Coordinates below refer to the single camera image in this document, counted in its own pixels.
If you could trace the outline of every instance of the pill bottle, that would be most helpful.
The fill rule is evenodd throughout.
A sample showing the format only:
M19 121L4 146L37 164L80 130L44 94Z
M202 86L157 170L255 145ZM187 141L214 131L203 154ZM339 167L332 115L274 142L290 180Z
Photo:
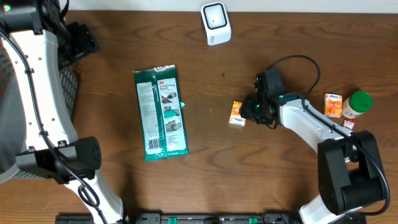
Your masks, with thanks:
M343 102L343 116L354 119L373 106L373 99L365 91L357 91Z

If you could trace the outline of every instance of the wood grain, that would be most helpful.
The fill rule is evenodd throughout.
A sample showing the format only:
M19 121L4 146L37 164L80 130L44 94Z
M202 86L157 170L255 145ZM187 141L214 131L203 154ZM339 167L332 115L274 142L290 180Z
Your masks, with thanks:
M318 194L317 155L298 135L228 124L233 100L254 93L255 74L281 57L304 54L322 69L309 97L318 110L324 93L346 98L361 89L373 96L373 108L354 130L376 136L392 201L368 222L397 223L398 16L235 12L229 19L232 39L209 47L196 12L69 13L68 21L87 24L101 47L76 68L81 89L73 122L79 137L98 138L101 168L116 194L133 211L165 213L262 213L308 203ZM171 64L187 104L190 155L145 163L132 72ZM277 68L290 91L305 92L315 80L305 60ZM0 223L53 223L55 215L84 207L53 180L0 185Z

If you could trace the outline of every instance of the barcode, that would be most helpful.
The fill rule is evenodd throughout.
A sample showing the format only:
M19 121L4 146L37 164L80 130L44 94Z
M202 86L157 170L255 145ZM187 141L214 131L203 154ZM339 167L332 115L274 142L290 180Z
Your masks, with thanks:
M156 149L160 147L160 139L153 139L148 141L149 149Z

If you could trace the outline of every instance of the mesh basket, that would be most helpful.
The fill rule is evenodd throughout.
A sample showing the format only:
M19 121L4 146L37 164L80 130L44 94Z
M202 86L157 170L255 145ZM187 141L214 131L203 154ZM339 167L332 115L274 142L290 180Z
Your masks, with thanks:
M69 67L60 71L63 96L72 119L78 94L78 79ZM16 166L15 156L26 150L26 121L14 68L0 45L0 184L14 178L40 178Z

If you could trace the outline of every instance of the green package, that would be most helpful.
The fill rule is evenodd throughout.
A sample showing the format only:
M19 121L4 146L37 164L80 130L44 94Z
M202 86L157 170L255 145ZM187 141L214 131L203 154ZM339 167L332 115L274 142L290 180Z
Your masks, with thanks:
M175 66L134 72L145 161L189 154Z

